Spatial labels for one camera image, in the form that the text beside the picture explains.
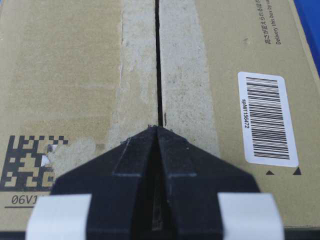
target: cardboard box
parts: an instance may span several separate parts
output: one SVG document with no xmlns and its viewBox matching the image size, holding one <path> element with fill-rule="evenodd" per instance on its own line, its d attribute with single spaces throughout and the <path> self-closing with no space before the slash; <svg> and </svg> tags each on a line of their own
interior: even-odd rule
<svg viewBox="0 0 320 240">
<path fill-rule="evenodd" d="M 319 228 L 320 80 L 293 1 L 161 0 L 159 14 L 165 127 L 253 174 L 287 228 Z M 298 168 L 246 160 L 240 72 L 284 79 Z"/>
<path fill-rule="evenodd" d="M 155 6 L 1 7 L 0 231 L 24 231 L 55 177 L 158 123 Z"/>
</svg>

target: barcode sticker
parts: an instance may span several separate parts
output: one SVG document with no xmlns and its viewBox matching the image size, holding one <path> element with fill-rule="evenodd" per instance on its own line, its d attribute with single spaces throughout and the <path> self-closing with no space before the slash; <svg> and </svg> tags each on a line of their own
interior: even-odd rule
<svg viewBox="0 0 320 240">
<path fill-rule="evenodd" d="M 284 78 L 239 72 L 238 83 L 246 161 L 297 167 L 299 161 Z"/>
</svg>

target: black triangle mark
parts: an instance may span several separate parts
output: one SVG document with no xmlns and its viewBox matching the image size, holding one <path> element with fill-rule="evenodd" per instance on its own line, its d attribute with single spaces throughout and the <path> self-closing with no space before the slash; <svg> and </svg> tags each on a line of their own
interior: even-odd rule
<svg viewBox="0 0 320 240">
<path fill-rule="evenodd" d="M 301 175 L 301 171 L 300 171 L 300 167 L 298 167 L 295 172 L 293 173 L 293 175 Z"/>
<path fill-rule="evenodd" d="M 275 175 L 272 171 L 267 171 L 265 175 Z"/>
</svg>

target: torn cardboard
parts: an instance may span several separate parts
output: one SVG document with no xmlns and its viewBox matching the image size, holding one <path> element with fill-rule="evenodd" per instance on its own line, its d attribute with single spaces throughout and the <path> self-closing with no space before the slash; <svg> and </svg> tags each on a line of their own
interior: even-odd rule
<svg viewBox="0 0 320 240">
<path fill-rule="evenodd" d="M 320 80 L 292 0 L 161 0 L 159 14 L 165 127 L 253 174 L 287 228 L 319 228 Z M 299 169 L 245 160 L 239 72 L 284 78 Z"/>
<path fill-rule="evenodd" d="M 25 0 L 1 8 L 0 231 L 24 231 L 55 177 L 157 124 L 155 6 Z"/>
</svg>

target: white label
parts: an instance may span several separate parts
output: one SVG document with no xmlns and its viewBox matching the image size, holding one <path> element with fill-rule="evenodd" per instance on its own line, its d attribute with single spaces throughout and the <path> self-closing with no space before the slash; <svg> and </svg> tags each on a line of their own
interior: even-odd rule
<svg viewBox="0 0 320 240">
<path fill-rule="evenodd" d="M 239 72 L 238 83 L 246 161 L 297 167 L 299 161 L 284 78 Z"/>
</svg>

